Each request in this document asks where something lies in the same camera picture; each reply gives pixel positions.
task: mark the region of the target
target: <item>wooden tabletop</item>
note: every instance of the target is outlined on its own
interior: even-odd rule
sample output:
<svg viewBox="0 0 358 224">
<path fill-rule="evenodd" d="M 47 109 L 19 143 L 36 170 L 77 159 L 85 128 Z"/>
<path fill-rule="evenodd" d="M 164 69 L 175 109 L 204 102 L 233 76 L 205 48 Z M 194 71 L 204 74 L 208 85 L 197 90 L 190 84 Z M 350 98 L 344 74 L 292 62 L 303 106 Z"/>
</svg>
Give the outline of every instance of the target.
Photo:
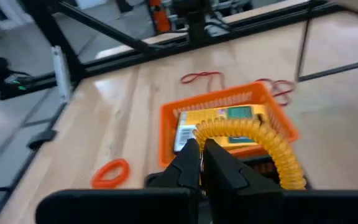
<svg viewBox="0 0 358 224">
<path fill-rule="evenodd" d="M 141 188 L 147 174 L 163 170 L 157 162 L 160 105 L 206 93 L 206 79 L 188 85 L 179 79 L 217 70 L 225 74 L 226 86 L 263 77 L 294 80 L 303 24 L 84 80 L 54 127 L 58 135 L 36 155 L 0 223 L 34 223 L 35 208 L 46 195 L 88 189 L 95 171 L 117 158 L 131 167 L 120 188 Z M 339 12 L 313 20 L 303 74 L 354 62 L 358 16 Z M 214 81 L 212 89 L 219 88 Z M 291 97 L 285 112 L 302 135 L 294 147 L 313 187 L 358 189 L 358 69 L 299 83 Z"/>
</svg>

